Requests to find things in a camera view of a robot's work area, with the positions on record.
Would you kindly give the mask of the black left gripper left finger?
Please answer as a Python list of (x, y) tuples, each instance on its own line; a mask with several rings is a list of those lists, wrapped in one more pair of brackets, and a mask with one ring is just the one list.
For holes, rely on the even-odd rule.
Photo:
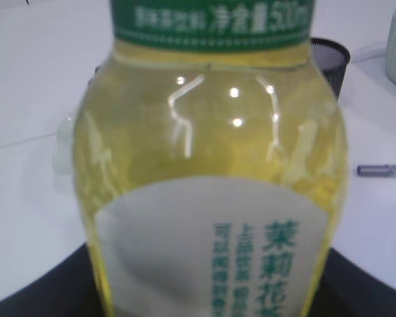
[(98, 316), (86, 245), (35, 282), (0, 301), (0, 316)]

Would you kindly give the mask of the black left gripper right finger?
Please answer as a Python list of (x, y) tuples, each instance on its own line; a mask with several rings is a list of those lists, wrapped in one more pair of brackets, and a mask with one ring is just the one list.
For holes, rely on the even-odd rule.
[(396, 317), (396, 290), (332, 248), (313, 299), (313, 315)]

